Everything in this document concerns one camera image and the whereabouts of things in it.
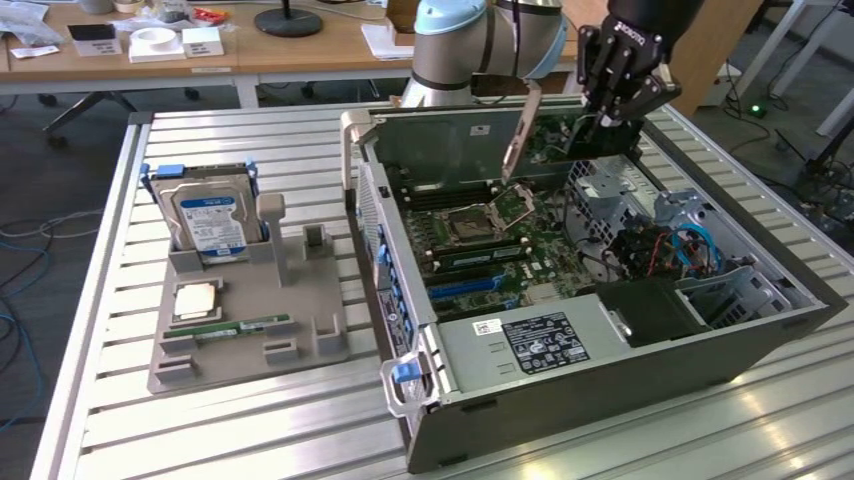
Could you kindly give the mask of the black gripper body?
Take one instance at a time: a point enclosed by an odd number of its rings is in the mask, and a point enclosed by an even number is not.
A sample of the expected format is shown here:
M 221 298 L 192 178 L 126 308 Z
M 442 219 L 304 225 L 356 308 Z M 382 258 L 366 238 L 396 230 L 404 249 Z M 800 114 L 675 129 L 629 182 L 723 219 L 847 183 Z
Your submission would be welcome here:
M 667 64 L 703 0 L 609 0 L 603 30 L 620 32 L 639 47 L 655 47 Z

